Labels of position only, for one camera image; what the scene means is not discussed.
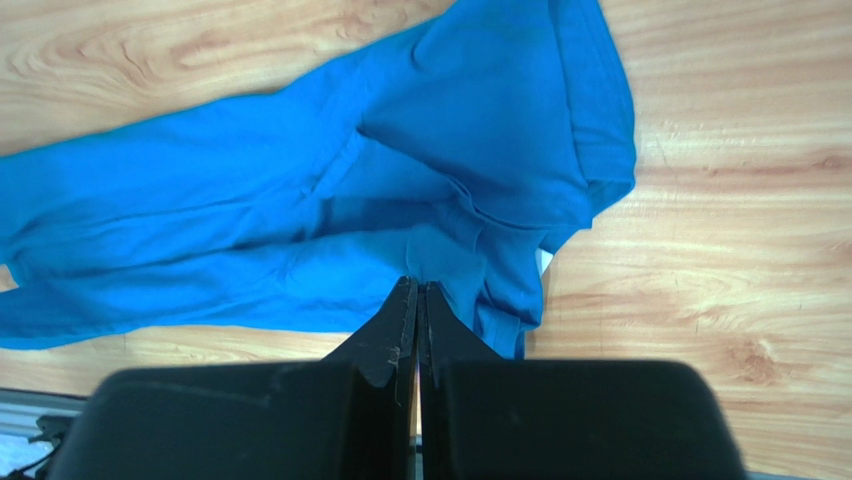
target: wrinkled fabric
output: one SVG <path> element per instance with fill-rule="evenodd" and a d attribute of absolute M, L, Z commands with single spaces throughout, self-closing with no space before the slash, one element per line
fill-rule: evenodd
<path fill-rule="evenodd" d="M 437 280 L 506 357 L 554 253 L 633 187 L 633 107 L 591 0 L 460 0 L 275 94 L 0 160 L 0 346 L 152 325 L 356 330 Z"/>

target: wooden surface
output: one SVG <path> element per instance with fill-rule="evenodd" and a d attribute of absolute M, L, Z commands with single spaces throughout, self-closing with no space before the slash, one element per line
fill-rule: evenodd
<path fill-rule="evenodd" d="M 0 154 L 285 85 L 447 4 L 0 0 Z M 638 186 L 557 255 L 530 355 L 683 360 L 751 469 L 852 478 L 852 5 L 603 7 Z M 119 368 L 318 357 L 343 338 L 150 328 L 0 350 L 0 386 L 87 394 Z"/>

